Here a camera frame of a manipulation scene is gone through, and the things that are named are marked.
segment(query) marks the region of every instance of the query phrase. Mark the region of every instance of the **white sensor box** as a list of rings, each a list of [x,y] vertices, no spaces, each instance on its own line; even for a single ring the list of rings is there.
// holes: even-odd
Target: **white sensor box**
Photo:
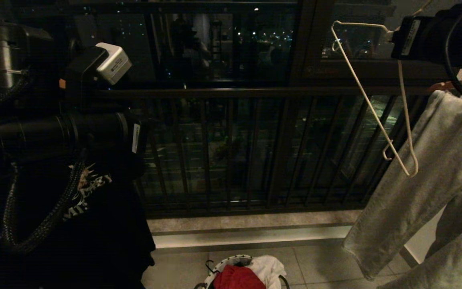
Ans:
[[[120,46],[104,42],[99,42],[96,46],[106,49],[109,54],[108,58],[97,68],[97,73],[114,85],[132,67],[132,62]]]

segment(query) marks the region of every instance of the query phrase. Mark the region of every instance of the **tile floor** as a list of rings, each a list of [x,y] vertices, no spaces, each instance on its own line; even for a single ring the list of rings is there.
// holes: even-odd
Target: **tile floor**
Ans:
[[[207,276],[205,262],[235,254],[278,258],[286,269],[291,289],[375,289],[410,269],[400,256],[386,267],[374,282],[366,281],[352,257],[340,247],[341,239],[315,240],[310,246],[211,251],[181,254],[153,252],[156,265],[142,277],[147,289],[193,289]]]

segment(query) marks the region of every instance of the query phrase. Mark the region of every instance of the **black cable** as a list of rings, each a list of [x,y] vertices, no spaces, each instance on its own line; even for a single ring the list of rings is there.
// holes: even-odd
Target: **black cable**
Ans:
[[[22,72],[20,79],[6,92],[0,94],[0,104],[4,104],[10,99],[13,99],[16,95],[21,93],[29,84],[31,79],[26,71]]]
[[[79,179],[85,169],[86,150],[83,149],[79,159],[72,168],[69,183],[65,188],[64,193],[60,196],[59,200],[53,207],[53,210],[44,218],[40,225],[33,230],[33,232],[24,241],[17,240],[16,228],[16,212],[15,206],[17,203],[17,182],[19,176],[19,169],[16,163],[12,163],[14,176],[12,178],[11,187],[8,192],[7,201],[5,204],[5,211],[3,213],[2,233],[0,236],[3,248],[15,254],[26,254],[35,249],[44,239],[51,234],[55,226],[62,220],[69,201],[77,193],[77,185]]]
[[[454,85],[455,89],[462,94],[462,83],[457,79],[457,76],[455,75],[454,71],[452,70],[452,64],[450,62],[450,53],[449,53],[449,43],[450,39],[457,27],[457,25],[461,22],[462,20],[462,13],[461,15],[457,18],[456,22],[454,25],[451,27],[447,39],[445,40],[445,46],[444,46],[444,53],[445,53],[445,70],[447,71],[447,74],[450,78],[450,81]]]

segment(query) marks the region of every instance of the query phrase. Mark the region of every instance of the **white hanger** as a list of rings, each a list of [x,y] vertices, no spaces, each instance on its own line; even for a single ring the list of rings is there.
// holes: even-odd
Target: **white hanger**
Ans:
[[[409,112],[407,110],[407,100],[406,100],[406,97],[405,97],[405,87],[404,87],[404,77],[403,77],[403,72],[402,72],[402,62],[400,60],[398,60],[398,77],[399,77],[399,80],[400,80],[400,90],[401,90],[402,100],[403,100],[403,104],[404,104],[405,126],[406,126],[406,129],[407,129],[407,142],[409,143],[409,152],[411,153],[411,156],[413,157],[413,161],[415,163],[415,171],[412,174],[409,174],[409,172],[407,171],[407,168],[405,167],[404,163],[402,162],[402,159],[398,155],[397,150],[393,146],[393,140],[390,139],[390,136],[388,135],[385,128],[383,127],[383,124],[379,120],[379,117],[377,117],[377,114],[375,113],[375,110],[374,110],[374,106],[372,106],[372,103],[370,102],[370,99],[368,99],[367,93],[363,89],[363,86],[361,85],[361,82],[359,81],[359,79],[358,79],[358,77],[356,75],[356,72],[354,71],[354,68],[352,68],[352,65],[351,65],[351,62],[349,61],[349,58],[347,57],[347,55],[345,54],[345,51],[343,50],[343,47],[341,46],[340,40],[339,40],[338,36],[336,35],[336,33],[334,31],[334,24],[377,27],[377,28],[383,29],[386,33],[393,33],[393,32],[389,31],[386,28],[386,26],[384,26],[384,25],[381,25],[381,24],[369,24],[369,23],[355,23],[355,22],[335,21],[335,22],[332,23],[332,25],[330,27],[332,35],[334,36],[336,42],[338,43],[338,47],[340,48],[340,51],[343,54],[343,57],[345,58],[345,61],[347,62],[347,65],[349,66],[349,69],[352,72],[352,76],[356,80],[356,83],[358,84],[359,89],[361,90],[361,93],[363,94],[363,97],[365,98],[365,101],[367,102],[370,110],[372,111],[372,115],[374,115],[374,118],[377,121],[378,126],[381,128],[381,131],[383,132],[383,135],[385,136],[386,141],[388,142],[385,149],[383,150],[383,157],[385,158],[385,160],[391,161],[391,158],[388,158],[386,156],[386,150],[388,148],[391,148],[391,150],[392,150],[393,154],[395,155],[397,161],[400,163],[400,166],[404,170],[404,173],[409,177],[416,176],[416,174],[418,174],[418,159],[416,159],[415,151],[413,149],[413,138],[411,136],[411,125],[409,124]]]

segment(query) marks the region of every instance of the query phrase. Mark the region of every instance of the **red cloth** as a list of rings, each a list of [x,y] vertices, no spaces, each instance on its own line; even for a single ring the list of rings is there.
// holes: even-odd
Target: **red cloth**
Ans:
[[[226,265],[213,280],[215,289],[266,289],[265,284],[246,267]]]

